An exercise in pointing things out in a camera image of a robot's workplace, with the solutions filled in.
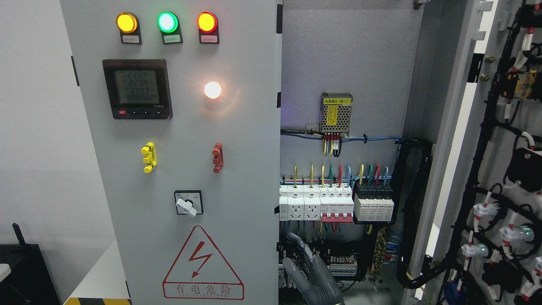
green indicator light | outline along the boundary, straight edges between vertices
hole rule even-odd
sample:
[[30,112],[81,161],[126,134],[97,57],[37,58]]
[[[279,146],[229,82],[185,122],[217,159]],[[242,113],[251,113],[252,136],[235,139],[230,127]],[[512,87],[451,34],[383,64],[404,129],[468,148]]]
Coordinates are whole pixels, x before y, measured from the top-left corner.
[[173,33],[179,26],[177,16],[169,11],[163,11],[158,15],[158,27],[164,33]]

lightning bolt symbol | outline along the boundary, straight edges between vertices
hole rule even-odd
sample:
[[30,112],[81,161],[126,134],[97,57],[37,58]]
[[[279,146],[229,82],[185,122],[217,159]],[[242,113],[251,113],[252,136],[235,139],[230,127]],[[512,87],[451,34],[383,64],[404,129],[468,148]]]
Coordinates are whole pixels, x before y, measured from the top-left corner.
[[190,257],[190,259],[188,260],[189,262],[192,262],[193,260],[198,260],[198,259],[202,259],[202,258],[205,258],[205,260],[203,261],[203,263],[199,266],[198,270],[192,272],[192,278],[195,278],[199,273],[198,271],[200,271],[200,269],[203,267],[203,265],[205,265],[205,263],[209,260],[209,258],[211,258],[212,256],[212,253],[211,254],[207,254],[207,255],[202,255],[202,256],[198,256],[196,257],[196,254],[198,254],[198,252],[201,250],[201,248],[203,247],[203,245],[205,245],[205,242],[201,241],[199,242],[199,245],[196,247],[196,249],[194,250],[194,253],[192,253],[192,256]]

red circuit breaker handle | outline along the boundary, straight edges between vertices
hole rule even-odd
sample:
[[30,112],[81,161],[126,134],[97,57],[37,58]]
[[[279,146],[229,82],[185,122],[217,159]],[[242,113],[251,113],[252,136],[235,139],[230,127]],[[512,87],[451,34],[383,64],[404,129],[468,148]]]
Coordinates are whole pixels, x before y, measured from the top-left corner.
[[212,149],[212,163],[215,165],[213,168],[213,172],[220,173],[222,168],[224,167],[224,155],[222,153],[222,143],[218,142],[215,144],[215,147]]

white light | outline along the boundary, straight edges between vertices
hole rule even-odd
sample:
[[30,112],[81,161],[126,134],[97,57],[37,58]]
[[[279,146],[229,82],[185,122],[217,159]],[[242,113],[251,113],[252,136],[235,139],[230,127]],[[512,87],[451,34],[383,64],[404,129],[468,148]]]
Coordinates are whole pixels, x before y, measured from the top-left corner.
[[222,87],[215,81],[208,82],[203,89],[205,95],[210,99],[216,99],[222,93]]

green wire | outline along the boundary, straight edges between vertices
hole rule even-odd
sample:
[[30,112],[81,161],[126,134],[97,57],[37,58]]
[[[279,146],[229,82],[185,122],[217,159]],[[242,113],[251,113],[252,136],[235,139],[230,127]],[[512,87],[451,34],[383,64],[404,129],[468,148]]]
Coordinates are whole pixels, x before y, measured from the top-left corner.
[[369,172],[368,172],[368,177],[367,177],[367,185],[371,185],[371,182],[372,182],[372,174],[373,174],[373,167],[372,167],[372,164],[369,164]]
[[330,180],[330,187],[333,187],[333,166],[330,167],[330,175],[328,179]]

